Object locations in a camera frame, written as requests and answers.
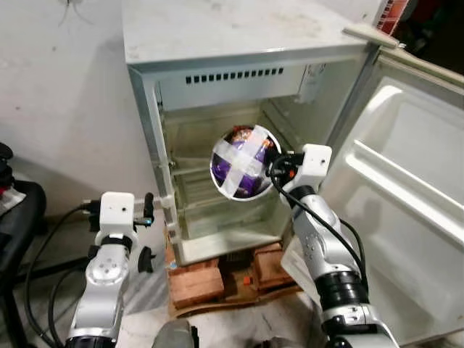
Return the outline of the black chair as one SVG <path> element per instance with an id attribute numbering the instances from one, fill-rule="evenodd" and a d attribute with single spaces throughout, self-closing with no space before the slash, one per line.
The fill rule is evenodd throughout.
<path id="1" fill-rule="evenodd" d="M 21 259 L 29 249 L 33 229 L 42 220 L 44 192 L 32 182 L 19 183 L 9 164 L 12 149 L 0 142 L 0 314 L 14 348 L 36 348 L 26 336 L 14 288 Z"/>

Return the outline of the orange support brick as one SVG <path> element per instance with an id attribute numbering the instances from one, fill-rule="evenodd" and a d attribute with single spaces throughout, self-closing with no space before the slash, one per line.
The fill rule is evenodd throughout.
<path id="1" fill-rule="evenodd" d="M 281 243 L 259 246 L 253 251 L 253 276 L 259 291 L 294 283 L 293 278 L 282 268 L 283 254 Z"/>
<path id="2" fill-rule="evenodd" d="M 204 304 L 225 292 L 219 259 L 198 262 L 168 272 L 171 302 L 176 309 Z"/>

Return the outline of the silver mini fridge door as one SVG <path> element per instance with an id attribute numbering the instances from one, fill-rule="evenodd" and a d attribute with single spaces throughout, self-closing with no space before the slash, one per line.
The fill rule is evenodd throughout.
<path id="1" fill-rule="evenodd" d="M 464 327 L 464 77 L 370 25 L 322 185 L 367 255 L 371 301 L 405 347 Z"/>

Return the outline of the red white patterned object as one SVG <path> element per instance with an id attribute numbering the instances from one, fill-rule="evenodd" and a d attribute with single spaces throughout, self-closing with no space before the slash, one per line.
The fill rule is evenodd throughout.
<path id="1" fill-rule="evenodd" d="M 383 0 L 380 14 L 376 17 L 376 28 L 382 33 L 392 36 L 410 0 Z"/>

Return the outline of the white freezer compartment flap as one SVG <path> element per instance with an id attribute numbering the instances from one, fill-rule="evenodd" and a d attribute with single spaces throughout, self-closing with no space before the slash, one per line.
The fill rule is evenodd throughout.
<path id="1" fill-rule="evenodd" d="M 235 67 L 160 80 L 160 106 L 166 112 L 228 102 L 297 95 L 325 72 L 326 63 L 287 67 Z"/>

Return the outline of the silver mini fridge body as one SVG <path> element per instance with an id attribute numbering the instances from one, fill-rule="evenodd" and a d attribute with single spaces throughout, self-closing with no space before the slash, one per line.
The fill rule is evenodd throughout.
<path id="1" fill-rule="evenodd" d="M 334 146 L 369 54 L 350 25 L 376 26 L 383 0 L 123 0 L 123 43 L 149 158 L 180 265 L 281 241 L 289 218 L 275 190 L 249 202 L 226 199 L 209 163 L 235 125 L 261 125 L 281 148 Z M 297 95 L 166 112 L 158 83 L 235 67 L 326 63 Z"/>

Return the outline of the wooden pallet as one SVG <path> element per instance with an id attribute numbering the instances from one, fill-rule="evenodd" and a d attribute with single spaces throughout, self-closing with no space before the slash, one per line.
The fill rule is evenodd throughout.
<path id="1" fill-rule="evenodd" d="M 255 249 L 256 248 L 248 249 L 248 251 L 228 253 L 221 257 L 213 258 L 219 259 L 219 268 L 223 277 L 225 292 L 223 292 L 221 297 L 211 299 L 211 301 L 205 302 L 204 304 L 176 309 L 175 305 L 171 302 L 168 281 L 169 315 L 171 315 L 172 318 L 185 318 L 186 316 L 205 314 L 206 312 L 238 309 L 246 306 L 264 304 L 265 302 L 272 301 L 272 299 L 281 298 L 299 291 L 299 286 L 295 281 L 291 285 L 266 289 L 265 291 L 258 289 L 255 284 L 252 266 L 253 251 Z M 170 270 L 185 267 L 186 266 L 179 264 L 175 257 L 175 249 L 169 246 L 166 249 L 165 261 L 167 279 Z"/>

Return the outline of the grey robot left leg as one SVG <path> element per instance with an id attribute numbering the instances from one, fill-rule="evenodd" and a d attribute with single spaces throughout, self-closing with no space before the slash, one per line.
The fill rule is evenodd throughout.
<path id="1" fill-rule="evenodd" d="M 186 319 L 166 322 L 159 329 L 150 348 L 199 348 L 198 328 Z"/>

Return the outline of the taped bowl with purple packets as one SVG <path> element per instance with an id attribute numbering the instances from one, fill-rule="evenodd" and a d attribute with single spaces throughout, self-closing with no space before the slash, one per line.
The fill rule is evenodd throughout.
<path id="1" fill-rule="evenodd" d="M 278 139 L 261 125 L 235 125 L 220 136 L 209 163 L 215 188 L 226 199 L 249 202 L 268 194 L 266 171 L 281 153 Z"/>

